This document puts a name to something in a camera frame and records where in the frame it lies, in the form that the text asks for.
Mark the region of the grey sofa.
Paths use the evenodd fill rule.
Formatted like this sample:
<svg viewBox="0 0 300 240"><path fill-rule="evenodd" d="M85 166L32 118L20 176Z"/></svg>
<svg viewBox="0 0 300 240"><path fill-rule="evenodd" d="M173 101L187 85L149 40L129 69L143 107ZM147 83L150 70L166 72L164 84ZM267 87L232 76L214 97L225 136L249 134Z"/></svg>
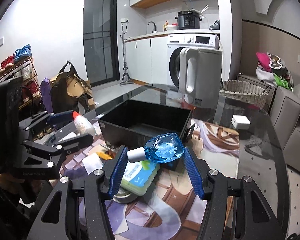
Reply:
<svg viewBox="0 0 300 240"><path fill-rule="evenodd" d="M300 84L277 88L270 118L286 164L300 172Z"/></svg>

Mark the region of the black storage box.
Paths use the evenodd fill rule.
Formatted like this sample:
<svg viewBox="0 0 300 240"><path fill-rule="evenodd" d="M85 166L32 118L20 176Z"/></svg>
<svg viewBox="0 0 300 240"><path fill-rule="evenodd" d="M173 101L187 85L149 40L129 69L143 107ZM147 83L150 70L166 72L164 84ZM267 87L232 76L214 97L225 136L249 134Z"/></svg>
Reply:
<svg viewBox="0 0 300 240"><path fill-rule="evenodd" d="M186 143L194 131L191 119L189 109L127 100L102 116L98 123L106 145L124 145L133 150L165 133L175 133Z"/></svg>

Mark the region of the blue eye drop bottle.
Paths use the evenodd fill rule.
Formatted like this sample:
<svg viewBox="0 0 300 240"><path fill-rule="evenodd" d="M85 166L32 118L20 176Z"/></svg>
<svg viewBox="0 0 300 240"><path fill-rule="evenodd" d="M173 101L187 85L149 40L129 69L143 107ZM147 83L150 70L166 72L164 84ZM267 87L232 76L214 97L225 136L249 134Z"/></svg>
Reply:
<svg viewBox="0 0 300 240"><path fill-rule="evenodd" d="M127 152L130 163L149 160L164 164L179 159L185 151L179 135L165 133L149 139L144 146Z"/></svg>

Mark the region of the white electric kettle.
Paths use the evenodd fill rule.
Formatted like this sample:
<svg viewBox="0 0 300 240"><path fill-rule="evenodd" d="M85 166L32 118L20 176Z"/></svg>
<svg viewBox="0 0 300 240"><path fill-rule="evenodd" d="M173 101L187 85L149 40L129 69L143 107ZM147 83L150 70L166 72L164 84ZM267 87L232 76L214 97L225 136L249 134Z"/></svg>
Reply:
<svg viewBox="0 0 300 240"><path fill-rule="evenodd" d="M221 87L222 52L209 48L183 48L180 52L179 90L195 107L216 108Z"/></svg>

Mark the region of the small white box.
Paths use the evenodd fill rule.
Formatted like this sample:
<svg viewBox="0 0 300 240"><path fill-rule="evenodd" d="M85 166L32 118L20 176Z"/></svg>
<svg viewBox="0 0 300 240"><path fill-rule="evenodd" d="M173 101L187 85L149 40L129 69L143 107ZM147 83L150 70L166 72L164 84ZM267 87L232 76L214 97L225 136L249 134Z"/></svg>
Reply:
<svg viewBox="0 0 300 240"><path fill-rule="evenodd" d="M246 130L250 126L250 120L245 115L233 115L231 123L235 129Z"/></svg>

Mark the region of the black pressure cooker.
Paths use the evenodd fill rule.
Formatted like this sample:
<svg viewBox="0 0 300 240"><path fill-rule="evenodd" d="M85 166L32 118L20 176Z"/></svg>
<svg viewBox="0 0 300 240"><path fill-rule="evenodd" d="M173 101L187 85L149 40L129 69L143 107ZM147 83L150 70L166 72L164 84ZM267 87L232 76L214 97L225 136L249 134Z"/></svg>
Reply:
<svg viewBox="0 0 300 240"><path fill-rule="evenodd" d="M179 11L175 19L179 30L200 29L203 15L196 11Z"/></svg>

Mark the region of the anime print desk mat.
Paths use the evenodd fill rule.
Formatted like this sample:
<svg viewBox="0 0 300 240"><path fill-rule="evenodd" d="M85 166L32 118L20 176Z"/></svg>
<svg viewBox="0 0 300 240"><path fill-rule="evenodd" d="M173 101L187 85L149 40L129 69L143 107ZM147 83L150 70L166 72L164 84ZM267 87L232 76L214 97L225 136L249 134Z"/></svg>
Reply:
<svg viewBox="0 0 300 240"><path fill-rule="evenodd" d="M226 177L237 178L239 133L193 119L187 146ZM195 194L180 161L176 170L160 166L143 196L129 204L106 201L115 239L198 239L207 202Z"/></svg>

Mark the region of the yellow plastic clip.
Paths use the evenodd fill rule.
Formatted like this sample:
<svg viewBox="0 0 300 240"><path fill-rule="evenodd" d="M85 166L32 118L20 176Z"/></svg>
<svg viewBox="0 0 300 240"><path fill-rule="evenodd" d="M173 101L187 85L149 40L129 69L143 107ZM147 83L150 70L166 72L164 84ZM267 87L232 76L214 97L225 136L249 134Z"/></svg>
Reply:
<svg viewBox="0 0 300 240"><path fill-rule="evenodd" d="M111 160L111 159L113 159L112 156L110 156L110 155L108 155L108 154L106 154L106 153L104 153L104 152L96 152L96 154L97 154L101 159L103 159L103 160Z"/></svg>

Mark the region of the white glue bottle red cap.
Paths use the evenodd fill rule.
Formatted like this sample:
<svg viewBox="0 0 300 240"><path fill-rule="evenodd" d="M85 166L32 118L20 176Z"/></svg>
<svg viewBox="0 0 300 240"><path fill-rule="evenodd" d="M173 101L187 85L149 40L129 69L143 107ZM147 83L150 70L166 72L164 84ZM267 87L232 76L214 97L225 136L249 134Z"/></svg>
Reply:
<svg viewBox="0 0 300 240"><path fill-rule="evenodd" d="M90 134L93 136L93 138L95 137L95 134L96 134L95 128L87 118L80 115L76 111L73 111L72 116L74 119L75 128L77 129L77 131L80 135Z"/></svg>

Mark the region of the floor mop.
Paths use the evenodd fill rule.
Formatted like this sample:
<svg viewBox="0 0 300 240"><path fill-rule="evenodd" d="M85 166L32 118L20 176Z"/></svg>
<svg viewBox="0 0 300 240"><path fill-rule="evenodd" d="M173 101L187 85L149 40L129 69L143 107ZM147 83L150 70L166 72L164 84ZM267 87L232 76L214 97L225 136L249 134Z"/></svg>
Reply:
<svg viewBox="0 0 300 240"><path fill-rule="evenodd" d="M120 85L129 85L134 83L131 78L130 75L128 73L128 67L127 67L127 59L126 59L126 47L125 47L125 34L128 31L128 21L126 21L126 29L124 30L124 25L121 24L121 39L122 39L122 54L123 54L123 75L122 75L122 79L120 82Z"/></svg>

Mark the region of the wet wipes pack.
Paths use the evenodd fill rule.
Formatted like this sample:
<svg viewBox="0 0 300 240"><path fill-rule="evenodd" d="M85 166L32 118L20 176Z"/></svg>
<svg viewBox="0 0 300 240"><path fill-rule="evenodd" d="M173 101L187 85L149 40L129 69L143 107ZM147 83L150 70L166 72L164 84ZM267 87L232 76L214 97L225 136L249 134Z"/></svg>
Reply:
<svg viewBox="0 0 300 240"><path fill-rule="evenodd" d="M150 187L160 164L149 160L127 163L122 177L121 187L137 196L143 196Z"/></svg>

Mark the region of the wicker basket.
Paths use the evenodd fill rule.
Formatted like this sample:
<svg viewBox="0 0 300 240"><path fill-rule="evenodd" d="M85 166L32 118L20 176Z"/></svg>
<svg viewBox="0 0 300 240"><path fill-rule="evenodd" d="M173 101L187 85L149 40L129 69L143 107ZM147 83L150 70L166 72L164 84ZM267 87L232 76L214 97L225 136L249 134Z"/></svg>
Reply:
<svg viewBox="0 0 300 240"><path fill-rule="evenodd" d="M222 81L219 93L226 98L263 108L266 104L269 91L270 85L262 88L247 81L229 80Z"/></svg>

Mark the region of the pile of clothes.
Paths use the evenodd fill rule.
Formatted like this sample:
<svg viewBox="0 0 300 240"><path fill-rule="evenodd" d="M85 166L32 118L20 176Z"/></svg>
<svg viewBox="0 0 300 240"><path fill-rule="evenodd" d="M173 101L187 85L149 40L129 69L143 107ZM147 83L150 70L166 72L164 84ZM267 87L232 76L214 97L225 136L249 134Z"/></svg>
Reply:
<svg viewBox="0 0 300 240"><path fill-rule="evenodd" d="M257 52L256 77L271 87L283 87L293 91L294 82L286 63L281 57L272 53Z"/></svg>

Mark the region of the shoe rack with shoes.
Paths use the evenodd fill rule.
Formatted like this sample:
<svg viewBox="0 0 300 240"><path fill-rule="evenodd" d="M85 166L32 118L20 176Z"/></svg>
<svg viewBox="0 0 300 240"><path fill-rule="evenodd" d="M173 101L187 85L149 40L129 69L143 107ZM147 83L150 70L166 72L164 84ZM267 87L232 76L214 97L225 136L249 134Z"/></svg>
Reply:
<svg viewBox="0 0 300 240"><path fill-rule="evenodd" d="M29 105L32 100L38 103L42 99L30 44L17 49L1 63L0 83L14 78L19 79L21 86L26 88L21 108Z"/></svg>

